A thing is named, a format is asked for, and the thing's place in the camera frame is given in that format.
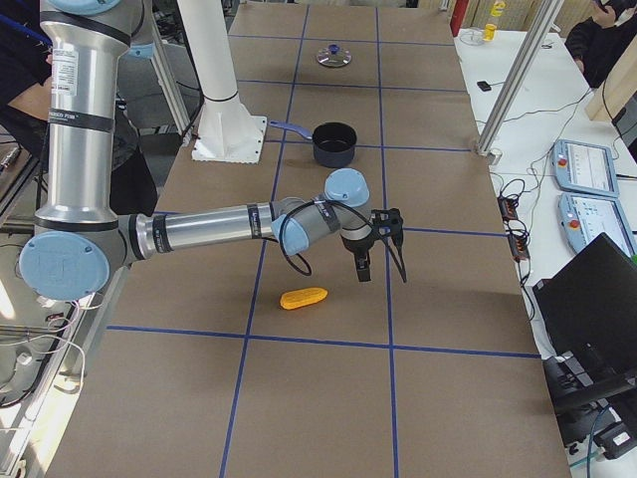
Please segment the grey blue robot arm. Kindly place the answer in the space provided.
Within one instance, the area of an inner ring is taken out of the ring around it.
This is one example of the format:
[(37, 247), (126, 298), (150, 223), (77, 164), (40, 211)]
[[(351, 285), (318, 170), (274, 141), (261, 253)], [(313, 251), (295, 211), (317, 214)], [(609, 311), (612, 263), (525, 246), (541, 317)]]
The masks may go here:
[(287, 254), (338, 233), (368, 238), (378, 213), (363, 175), (331, 173), (311, 200), (288, 197), (196, 214), (156, 211), (147, 162), (116, 105), (120, 58), (152, 38), (147, 1), (41, 1), (52, 46), (48, 193), (20, 253), (23, 280), (43, 297), (74, 301), (101, 290), (122, 267), (183, 248), (270, 238)]

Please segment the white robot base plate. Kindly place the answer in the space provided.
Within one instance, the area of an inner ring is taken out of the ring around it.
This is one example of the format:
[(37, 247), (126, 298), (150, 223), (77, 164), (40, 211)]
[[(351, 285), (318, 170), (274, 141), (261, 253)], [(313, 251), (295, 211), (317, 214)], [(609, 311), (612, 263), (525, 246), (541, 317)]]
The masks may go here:
[(204, 100), (192, 158), (258, 163), (267, 119), (240, 99), (222, 3), (182, 0), (178, 8)]

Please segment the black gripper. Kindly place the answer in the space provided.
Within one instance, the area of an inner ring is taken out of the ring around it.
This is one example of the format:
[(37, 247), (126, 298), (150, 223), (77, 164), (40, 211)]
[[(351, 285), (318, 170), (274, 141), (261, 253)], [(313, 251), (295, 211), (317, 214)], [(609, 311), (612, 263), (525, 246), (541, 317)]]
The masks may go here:
[(345, 249), (353, 255), (357, 279), (359, 282), (369, 282), (370, 276), (370, 255), (375, 240), (370, 237), (362, 239), (348, 239), (341, 237)]

